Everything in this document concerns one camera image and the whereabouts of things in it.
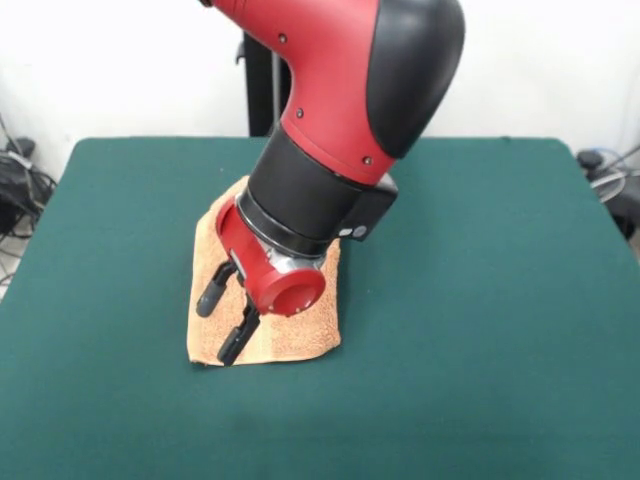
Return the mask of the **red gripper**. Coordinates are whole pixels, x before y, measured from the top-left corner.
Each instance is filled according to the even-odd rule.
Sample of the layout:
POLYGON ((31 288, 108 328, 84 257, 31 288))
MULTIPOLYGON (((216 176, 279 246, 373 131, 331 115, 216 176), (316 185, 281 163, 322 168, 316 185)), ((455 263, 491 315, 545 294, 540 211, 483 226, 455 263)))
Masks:
POLYGON ((260 313, 296 315, 313 306, 325 290, 321 271, 325 258, 295 257, 263 242, 244 222, 238 201, 237 197, 228 198, 216 217, 216 233, 232 261, 218 266, 196 303, 196 313, 209 317, 238 268, 255 306, 245 306, 242 322, 230 331, 218 351, 217 359, 225 367, 235 363, 259 327, 260 313))

